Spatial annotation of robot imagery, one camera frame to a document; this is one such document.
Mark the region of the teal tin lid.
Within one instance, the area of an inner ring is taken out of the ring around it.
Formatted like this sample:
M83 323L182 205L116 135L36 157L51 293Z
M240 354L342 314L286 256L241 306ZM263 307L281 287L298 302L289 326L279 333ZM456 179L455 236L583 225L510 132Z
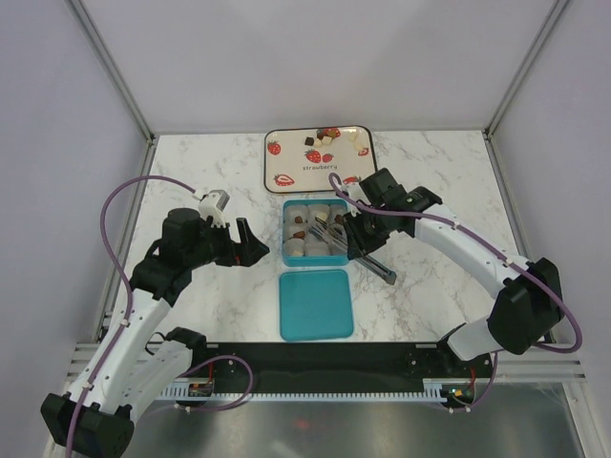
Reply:
M279 278L280 335L286 342L344 339L354 332L348 273L302 270Z

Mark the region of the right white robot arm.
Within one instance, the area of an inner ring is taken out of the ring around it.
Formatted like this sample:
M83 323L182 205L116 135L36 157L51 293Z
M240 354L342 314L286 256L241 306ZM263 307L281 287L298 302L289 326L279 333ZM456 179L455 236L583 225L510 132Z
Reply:
M464 225L430 190L411 192L400 185L386 191L348 184L339 193L350 205L344 216L348 255L359 259L383 247L394 233L417 239L452 260L474 278L494 301L491 312L447 334L436 352L439 370L458 376L484 354L515 355L538 346L566 317L559 273L547 259L513 255Z

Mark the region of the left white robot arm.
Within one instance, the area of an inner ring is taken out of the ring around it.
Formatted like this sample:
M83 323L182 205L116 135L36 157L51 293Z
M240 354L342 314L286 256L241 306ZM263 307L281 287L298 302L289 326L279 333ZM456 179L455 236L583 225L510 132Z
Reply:
M137 361L195 269L209 263L250 267L268 254L246 219L239 218L237 227L240 239L233 241L228 225L203 219L194 209L168 213L160 239L134 268L121 317L67 392L50 394L42 404L45 424L68 456L121 456L138 420L162 390L182 375L206 370L205 337L181 327L145 364Z

